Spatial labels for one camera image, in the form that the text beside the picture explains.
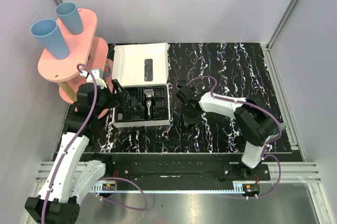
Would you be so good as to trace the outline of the blue mug on shelf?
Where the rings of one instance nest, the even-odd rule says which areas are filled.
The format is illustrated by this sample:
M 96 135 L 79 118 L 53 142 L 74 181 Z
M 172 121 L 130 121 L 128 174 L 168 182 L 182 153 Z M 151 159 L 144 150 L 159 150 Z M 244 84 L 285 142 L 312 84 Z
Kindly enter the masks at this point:
M 105 68 L 103 71 L 103 78 L 108 77 L 111 74 L 112 70 L 111 70 L 111 66 L 109 65 L 109 63 L 105 63 Z

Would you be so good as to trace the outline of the white clipper kit box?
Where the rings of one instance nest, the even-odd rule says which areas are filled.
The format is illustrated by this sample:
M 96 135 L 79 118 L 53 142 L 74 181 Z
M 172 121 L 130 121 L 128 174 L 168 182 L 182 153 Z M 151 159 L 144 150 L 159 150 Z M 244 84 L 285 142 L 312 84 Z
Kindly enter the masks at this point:
M 129 92 L 127 104 L 113 109 L 116 128 L 159 127 L 170 124 L 168 43 L 117 45 L 112 78 Z M 153 118 L 145 116 L 144 90 L 154 89 Z M 123 120 L 117 120 L 123 114 Z

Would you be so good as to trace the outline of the near blue plastic cup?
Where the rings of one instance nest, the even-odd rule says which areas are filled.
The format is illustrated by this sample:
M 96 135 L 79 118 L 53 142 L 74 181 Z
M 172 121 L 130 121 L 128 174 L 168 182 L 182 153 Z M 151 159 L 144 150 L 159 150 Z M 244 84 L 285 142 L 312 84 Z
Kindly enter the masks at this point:
M 55 20 L 41 19 L 31 26 L 30 31 L 54 58 L 62 60 L 69 56 L 70 50 Z

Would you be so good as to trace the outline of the far blue plastic cup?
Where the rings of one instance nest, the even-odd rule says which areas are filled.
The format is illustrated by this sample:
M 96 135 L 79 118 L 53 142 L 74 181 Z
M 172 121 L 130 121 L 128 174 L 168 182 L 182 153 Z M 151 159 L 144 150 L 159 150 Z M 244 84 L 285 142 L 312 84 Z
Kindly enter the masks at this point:
M 74 3 L 65 2 L 59 4 L 55 9 L 55 13 L 71 34 L 78 35 L 83 31 L 82 19 Z

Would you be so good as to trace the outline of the blue plastic cup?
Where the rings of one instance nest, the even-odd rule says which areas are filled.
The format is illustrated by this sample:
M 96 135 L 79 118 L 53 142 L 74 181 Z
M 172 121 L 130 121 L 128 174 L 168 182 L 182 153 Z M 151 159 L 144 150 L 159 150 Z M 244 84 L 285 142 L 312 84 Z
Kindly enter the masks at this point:
M 70 50 L 55 20 L 41 19 L 31 26 L 30 31 L 54 58 L 62 60 L 69 56 Z
M 55 9 L 55 13 L 71 34 L 78 35 L 83 31 L 82 19 L 74 3 L 65 2 L 59 4 Z

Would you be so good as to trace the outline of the black comb attachment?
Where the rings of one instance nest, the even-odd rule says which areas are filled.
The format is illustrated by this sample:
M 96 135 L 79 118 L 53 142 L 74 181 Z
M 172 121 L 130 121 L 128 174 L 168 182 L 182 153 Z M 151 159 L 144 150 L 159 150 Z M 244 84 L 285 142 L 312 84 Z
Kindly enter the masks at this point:
M 238 148 L 238 150 L 240 152 L 243 152 L 244 148 L 245 148 L 245 144 L 246 144 L 246 140 L 244 139 L 244 137 L 243 136 L 237 136 L 235 138 L 235 142 L 236 142 L 236 147 Z

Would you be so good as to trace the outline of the pink tiered wooden shelf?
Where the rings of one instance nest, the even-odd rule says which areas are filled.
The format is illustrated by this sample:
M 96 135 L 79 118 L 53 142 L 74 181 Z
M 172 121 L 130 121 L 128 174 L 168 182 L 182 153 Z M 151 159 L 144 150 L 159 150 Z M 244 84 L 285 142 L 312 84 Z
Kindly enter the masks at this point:
M 107 42 L 103 38 L 95 36 L 96 14 L 85 8 L 80 8 L 78 11 L 84 28 L 83 32 L 78 35 L 71 34 L 63 23 L 59 19 L 57 20 L 69 47 L 69 56 L 66 59 L 58 60 L 45 49 L 37 65 L 38 72 L 44 79 L 59 85 L 59 95 L 69 104 L 75 101 L 79 86 L 86 83 L 85 78 L 80 76 L 76 68 L 77 64 L 85 64 L 90 69 L 104 70 L 105 63 L 109 63 L 111 70 L 113 68 L 113 61 L 107 58 Z M 113 90 L 112 72 L 105 80 L 109 89 Z

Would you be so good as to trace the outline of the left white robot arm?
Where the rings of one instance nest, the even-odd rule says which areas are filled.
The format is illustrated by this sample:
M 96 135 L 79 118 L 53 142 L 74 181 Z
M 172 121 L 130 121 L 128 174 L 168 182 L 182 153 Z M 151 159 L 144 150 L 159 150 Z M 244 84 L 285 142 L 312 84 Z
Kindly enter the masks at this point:
M 95 154 L 76 177 L 75 171 L 86 146 L 93 140 L 99 115 L 128 101 L 128 92 L 114 79 L 106 87 L 80 85 L 77 100 L 64 121 L 61 145 L 36 197 L 29 197 L 25 210 L 37 223 L 76 223 L 80 205 L 101 178 L 110 179 L 114 167 L 102 154 Z

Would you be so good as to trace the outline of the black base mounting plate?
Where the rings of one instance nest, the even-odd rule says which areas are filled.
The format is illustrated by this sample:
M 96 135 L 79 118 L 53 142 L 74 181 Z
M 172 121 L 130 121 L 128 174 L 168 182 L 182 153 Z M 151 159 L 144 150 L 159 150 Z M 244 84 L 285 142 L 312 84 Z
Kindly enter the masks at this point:
M 220 181 L 270 181 L 266 164 L 248 168 L 241 162 L 241 154 L 103 154 L 87 152 L 80 161 L 103 158 L 107 161 L 107 174 L 129 179 L 155 177 L 211 177 Z

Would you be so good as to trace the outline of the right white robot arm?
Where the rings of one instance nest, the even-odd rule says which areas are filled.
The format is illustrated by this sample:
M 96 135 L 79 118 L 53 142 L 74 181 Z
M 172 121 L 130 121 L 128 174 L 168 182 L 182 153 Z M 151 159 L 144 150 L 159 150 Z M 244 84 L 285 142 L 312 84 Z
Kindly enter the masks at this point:
M 176 94 L 182 102 L 185 127 L 198 125 L 203 114 L 215 113 L 235 120 L 245 143 L 239 174 L 251 180 L 258 173 L 268 144 L 282 136 L 282 126 L 258 95 L 249 98 L 230 98 L 212 91 L 196 92 L 192 87 L 179 85 Z

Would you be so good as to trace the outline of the black silver hair clipper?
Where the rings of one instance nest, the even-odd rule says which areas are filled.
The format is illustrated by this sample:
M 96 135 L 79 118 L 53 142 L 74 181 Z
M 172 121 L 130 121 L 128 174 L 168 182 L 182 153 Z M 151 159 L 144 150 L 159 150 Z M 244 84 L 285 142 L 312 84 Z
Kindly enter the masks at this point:
M 147 119 L 153 118 L 153 106 L 154 106 L 154 89 L 144 90 L 144 101 L 145 101 L 145 116 Z

